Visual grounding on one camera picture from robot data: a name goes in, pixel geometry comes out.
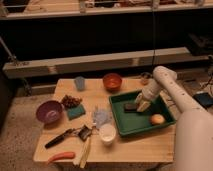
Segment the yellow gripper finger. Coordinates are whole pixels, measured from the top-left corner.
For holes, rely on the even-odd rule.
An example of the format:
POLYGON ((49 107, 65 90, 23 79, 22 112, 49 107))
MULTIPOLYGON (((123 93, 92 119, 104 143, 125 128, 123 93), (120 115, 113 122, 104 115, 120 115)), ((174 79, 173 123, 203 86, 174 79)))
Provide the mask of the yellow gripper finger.
POLYGON ((143 102, 143 95, 142 93, 139 93, 135 99, 135 103, 140 104, 141 102, 143 102))
POLYGON ((141 101, 138 105, 138 108, 137 108, 137 111, 138 112, 143 112, 145 111, 146 109, 149 108, 149 106, 151 105, 151 102, 150 101, 141 101))

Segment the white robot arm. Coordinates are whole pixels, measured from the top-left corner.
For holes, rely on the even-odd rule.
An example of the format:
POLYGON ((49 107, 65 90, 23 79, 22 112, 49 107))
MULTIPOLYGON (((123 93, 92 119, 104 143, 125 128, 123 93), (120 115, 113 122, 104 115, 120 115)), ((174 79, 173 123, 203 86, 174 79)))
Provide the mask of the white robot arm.
POLYGON ((153 70, 153 78, 135 102, 146 110, 165 89, 181 112, 175 129, 174 171, 213 171, 213 115, 176 83, 177 73, 164 66, 153 70))

